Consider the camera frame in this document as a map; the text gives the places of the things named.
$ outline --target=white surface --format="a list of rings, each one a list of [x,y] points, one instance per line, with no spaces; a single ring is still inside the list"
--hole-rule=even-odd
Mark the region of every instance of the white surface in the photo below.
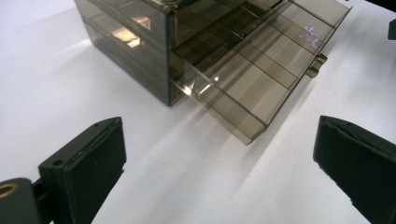
[[[396,143],[396,14],[364,1],[246,147],[188,98],[167,107],[88,39],[74,2],[0,2],[0,180],[121,116],[128,161],[94,223],[368,223],[312,160],[319,115]]]

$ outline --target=open drawer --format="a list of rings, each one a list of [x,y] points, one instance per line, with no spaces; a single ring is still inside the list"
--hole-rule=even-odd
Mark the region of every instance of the open drawer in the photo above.
[[[174,69],[183,70],[175,85],[249,144],[302,76],[318,74],[327,59],[320,52],[349,11],[333,0],[309,2],[287,1],[274,9],[248,0],[210,21],[173,48],[174,61],[181,61]],[[187,19],[184,24],[194,24]]]

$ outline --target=white table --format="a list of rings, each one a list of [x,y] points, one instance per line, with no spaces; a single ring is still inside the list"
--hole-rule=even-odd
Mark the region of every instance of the white table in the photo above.
[[[0,2],[0,180],[37,166],[96,121],[121,116],[128,161],[94,223],[368,223],[318,168],[320,115],[396,143],[396,14],[364,1],[249,146],[193,100],[167,107],[90,42],[72,0]]]

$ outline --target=drawer organizer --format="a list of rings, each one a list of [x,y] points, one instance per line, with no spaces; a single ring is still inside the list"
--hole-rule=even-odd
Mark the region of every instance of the drawer organizer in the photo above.
[[[249,144],[350,8],[333,0],[76,0],[92,43],[166,105],[183,95]]]

